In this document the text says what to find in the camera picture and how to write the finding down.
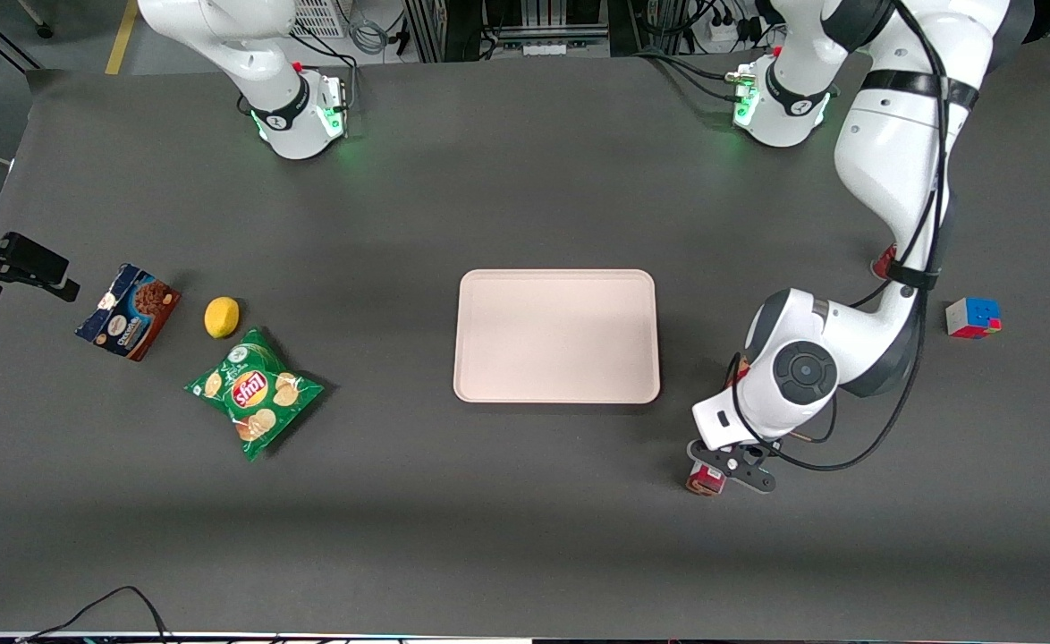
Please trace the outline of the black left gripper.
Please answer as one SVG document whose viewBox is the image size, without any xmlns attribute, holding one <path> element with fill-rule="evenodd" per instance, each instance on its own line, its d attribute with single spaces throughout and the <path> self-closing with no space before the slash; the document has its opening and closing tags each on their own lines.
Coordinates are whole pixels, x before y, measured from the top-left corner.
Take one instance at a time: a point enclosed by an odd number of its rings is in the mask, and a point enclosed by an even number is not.
<svg viewBox="0 0 1050 644">
<path fill-rule="evenodd" d="M 726 445 L 710 453 L 702 440 L 692 440 L 688 443 L 688 456 L 694 464 L 693 469 L 713 468 L 720 472 L 726 490 L 753 490 L 766 495 L 777 489 L 774 474 L 765 468 L 766 452 L 759 445 Z"/>
</svg>

